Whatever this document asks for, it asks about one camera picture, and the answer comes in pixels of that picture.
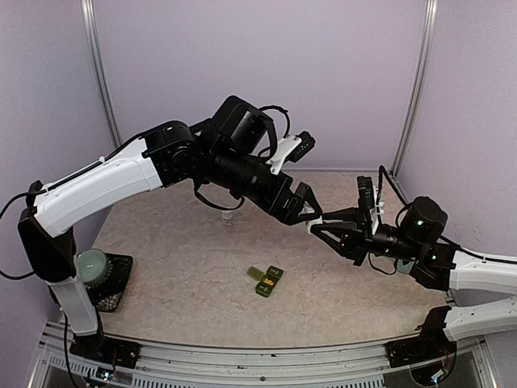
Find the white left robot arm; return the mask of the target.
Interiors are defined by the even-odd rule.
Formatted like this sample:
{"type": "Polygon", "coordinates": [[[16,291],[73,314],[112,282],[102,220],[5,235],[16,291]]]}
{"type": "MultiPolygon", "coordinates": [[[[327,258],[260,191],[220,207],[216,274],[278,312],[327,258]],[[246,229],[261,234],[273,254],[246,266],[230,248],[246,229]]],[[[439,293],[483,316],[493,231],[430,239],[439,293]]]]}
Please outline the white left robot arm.
{"type": "Polygon", "coordinates": [[[193,126],[172,120],[138,133],[111,154],[55,182],[29,188],[18,224],[35,274],[53,291],[72,332],[95,359],[113,351],[97,310],[74,266],[73,227],[129,197],[191,179],[214,183],[239,202],[253,202],[292,226],[318,219],[322,209],[305,183],[292,186],[282,172],[313,148],[303,132],[278,138],[264,110],[228,97],[216,113],[193,126]]]}

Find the green pill organizer box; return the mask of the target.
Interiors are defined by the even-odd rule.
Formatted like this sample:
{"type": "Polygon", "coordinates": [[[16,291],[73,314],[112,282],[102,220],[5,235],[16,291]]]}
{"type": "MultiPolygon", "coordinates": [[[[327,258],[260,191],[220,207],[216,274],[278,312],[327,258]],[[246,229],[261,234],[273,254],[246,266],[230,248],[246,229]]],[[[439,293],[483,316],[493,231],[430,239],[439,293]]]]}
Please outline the green pill organizer box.
{"type": "Polygon", "coordinates": [[[251,266],[246,274],[257,281],[255,292],[262,297],[270,297],[273,290],[280,282],[284,274],[284,270],[275,266],[270,266],[265,272],[251,266]]]}

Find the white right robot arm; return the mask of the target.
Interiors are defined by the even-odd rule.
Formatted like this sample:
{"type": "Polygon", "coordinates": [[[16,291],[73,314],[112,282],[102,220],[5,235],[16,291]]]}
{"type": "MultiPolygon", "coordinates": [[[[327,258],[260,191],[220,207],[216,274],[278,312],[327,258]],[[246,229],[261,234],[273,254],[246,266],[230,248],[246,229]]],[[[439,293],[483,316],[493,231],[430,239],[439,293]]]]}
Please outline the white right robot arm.
{"type": "Polygon", "coordinates": [[[516,258],[470,251],[443,237],[448,215],[429,197],[419,196],[397,215],[395,225],[380,219],[372,203],[322,214],[307,224],[342,257],[360,266],[369,255],[394,259],[396,271],[426,289],[504,293],[506,298],[477,306],[434,308],[413,350],[422,359],[438,352],[445,339],[513,331],[516,328],[516,258]]]}

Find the small white pill bottle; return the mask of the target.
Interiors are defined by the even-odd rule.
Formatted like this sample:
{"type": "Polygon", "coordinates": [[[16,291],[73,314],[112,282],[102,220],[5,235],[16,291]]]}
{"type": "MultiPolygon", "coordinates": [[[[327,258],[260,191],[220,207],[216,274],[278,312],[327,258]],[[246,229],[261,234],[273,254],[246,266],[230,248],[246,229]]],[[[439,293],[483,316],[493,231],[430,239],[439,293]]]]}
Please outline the small white pill bottle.
{"type": "Polygon", "coordinates": [[[223,211],[222,220],[226,226],[232,226],[233,225],[233,213],[231,211],[223,211]]]}

